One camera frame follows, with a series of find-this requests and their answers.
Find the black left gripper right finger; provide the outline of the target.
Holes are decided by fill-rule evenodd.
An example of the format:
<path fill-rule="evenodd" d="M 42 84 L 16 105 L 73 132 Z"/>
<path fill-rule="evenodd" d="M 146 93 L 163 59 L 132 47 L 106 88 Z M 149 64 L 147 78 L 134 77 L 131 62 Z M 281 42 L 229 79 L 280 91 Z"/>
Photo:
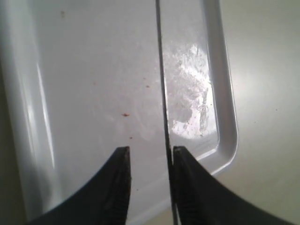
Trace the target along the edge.
<path fill-rule="evenodd" d="M 287 225 L 218 182 L 184 146 L 173 148 L 173 188 L 183 225 Z"/>

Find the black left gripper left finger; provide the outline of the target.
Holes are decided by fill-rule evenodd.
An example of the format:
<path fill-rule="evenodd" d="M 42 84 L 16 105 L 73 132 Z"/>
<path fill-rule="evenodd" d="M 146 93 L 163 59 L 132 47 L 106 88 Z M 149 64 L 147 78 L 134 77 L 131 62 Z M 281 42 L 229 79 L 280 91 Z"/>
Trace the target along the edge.
<path fill-rule="evenodd" d="M 124 225 L 130 194 L 130 148 L 118 147 L 80 190 L 29 224 Z"/>

